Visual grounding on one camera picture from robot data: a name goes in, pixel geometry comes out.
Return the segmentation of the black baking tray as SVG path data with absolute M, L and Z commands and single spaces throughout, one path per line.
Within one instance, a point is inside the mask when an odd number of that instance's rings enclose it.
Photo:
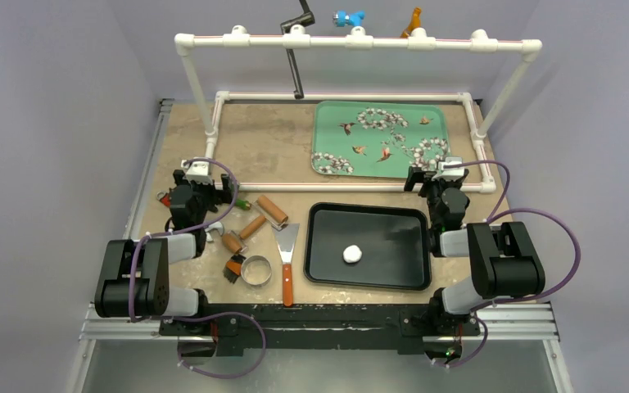
M 357 245 L 356 264 L 342 258 Z M 423 291 L 432 281 L 428 219 L 416 209 L 320 202 L 310 208 L 304 274 L 311 282 Z

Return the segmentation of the wooden double-ended rolling pin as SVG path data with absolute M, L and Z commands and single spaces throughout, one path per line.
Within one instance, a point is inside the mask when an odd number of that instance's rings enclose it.
M 223 246 L 232 254 L 241 254 L 248 248 L 247 240 L 257 233 L 265 224 L 269 224 L 277 231 L 282 230 L 288 222 L 288 215 L 267 196 L 259 196 L 251 203 L 256 216 L 243 225 L 238 232 L 229 231 L 222 237 Z

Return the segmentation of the white dough ball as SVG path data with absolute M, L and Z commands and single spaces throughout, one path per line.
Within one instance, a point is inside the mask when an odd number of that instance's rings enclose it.
M 363 252 L 357 245 L 351 245 L 344 249 L 342 258 L 347 264 L 356 264 L 362 259 Z

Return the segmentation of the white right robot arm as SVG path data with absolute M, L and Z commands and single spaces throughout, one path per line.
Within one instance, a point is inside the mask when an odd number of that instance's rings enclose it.
M 469 260 L 469 276 L 436 290 L 429 301 L 424 318 L 439 333 L 468 322 L 469 315 L 490 300 L 538 295 L 545 286 L 544 269 L 523 223 L 464 222 L 470 200 L 461 187 L 467 176 L 464 171 L 443 178 L 435 171 L 411 167 L 405 180 L 405 191 L 419 184 L 419 196 L 427 202 L 432 255 Z

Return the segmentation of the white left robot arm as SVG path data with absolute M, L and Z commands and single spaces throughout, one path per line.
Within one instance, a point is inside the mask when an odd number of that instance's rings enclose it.
M 208 242 L 208 212 L 235 201 L 238 183 L 231 174 L 199 183 L 180 169 L 169 189 L 170 223 L 162 234 L 107 243 L 97 282 L 94 306 L 103 318 L 179 317 L 190 334 L 200 335 L 211 324 L 211 312 L 201 306 L 203 292 L 170 284 L 170 265 L 195 259 Z

